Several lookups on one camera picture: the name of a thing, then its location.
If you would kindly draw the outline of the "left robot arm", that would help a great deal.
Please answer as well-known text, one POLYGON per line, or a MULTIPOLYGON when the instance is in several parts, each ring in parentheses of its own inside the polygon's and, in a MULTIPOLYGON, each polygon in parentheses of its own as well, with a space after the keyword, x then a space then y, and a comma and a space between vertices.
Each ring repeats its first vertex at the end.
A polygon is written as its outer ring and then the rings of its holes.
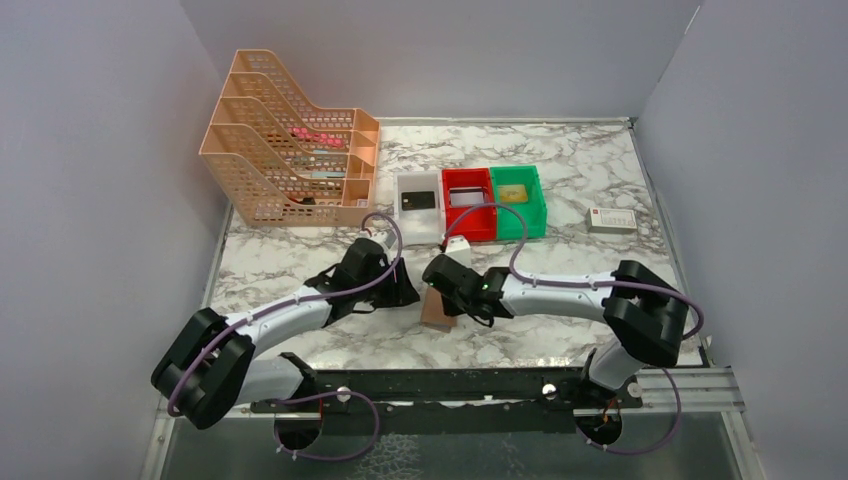
POLYGON ((297 335, 358 313, 419 302, 401 257, 383 244, 358 238, 336 264, 304 281, 288 296, 245 312, 221 315, 210 307, 187 321, 151 374, 168 400, 168 412, 207 429, 234 406, 264 400, 290 410, 313 401, 308 365, 291 356, 260 354, 297 335))

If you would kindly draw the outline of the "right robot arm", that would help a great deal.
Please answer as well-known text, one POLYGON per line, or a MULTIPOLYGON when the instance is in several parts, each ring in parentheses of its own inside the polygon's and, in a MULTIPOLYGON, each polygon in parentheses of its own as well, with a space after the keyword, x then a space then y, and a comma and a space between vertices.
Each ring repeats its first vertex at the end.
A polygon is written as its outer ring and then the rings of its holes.
POLYGON ((637 261, 623 260, 610 273, 582 277, 532 275, 509 267, 480 274, 440 254, 423 281, 442 297, 447 315, 465 314, 485 326, 495 320, 554 315, 607 325, 612 340, 594 350, 577 380, 576 393, 600 407, 645 366, 676 366, 688 306, 681 294, 637 261))

